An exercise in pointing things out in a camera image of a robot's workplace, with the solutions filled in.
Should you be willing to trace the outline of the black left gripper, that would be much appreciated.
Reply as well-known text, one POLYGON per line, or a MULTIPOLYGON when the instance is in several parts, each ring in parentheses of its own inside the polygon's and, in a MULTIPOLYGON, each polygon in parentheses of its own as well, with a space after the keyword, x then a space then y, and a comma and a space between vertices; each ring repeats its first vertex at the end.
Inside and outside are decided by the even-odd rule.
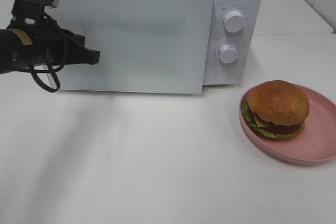
POLYGON ((5 29, 5 68, 98 64, 100 51, 86 48, 85 36, 60 28, 55 20, 45 18, 39 25, 17 23, 41 21, 46 6, 56 8, 58 0, 14 1, 13 23, 5 29))

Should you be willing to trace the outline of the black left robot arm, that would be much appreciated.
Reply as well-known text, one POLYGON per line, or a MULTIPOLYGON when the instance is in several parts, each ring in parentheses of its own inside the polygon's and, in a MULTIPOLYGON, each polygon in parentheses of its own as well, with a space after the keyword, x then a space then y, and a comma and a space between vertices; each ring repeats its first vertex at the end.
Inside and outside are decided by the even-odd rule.
POLYGON ((65 65, 99 62, 100 52, 85 47, 85 37, 61 28, 45 12, 58 0, 14 0, 12 18, 1 29, 1 73, 29 72, 28 67, 51 66, 57 72, 65 65))

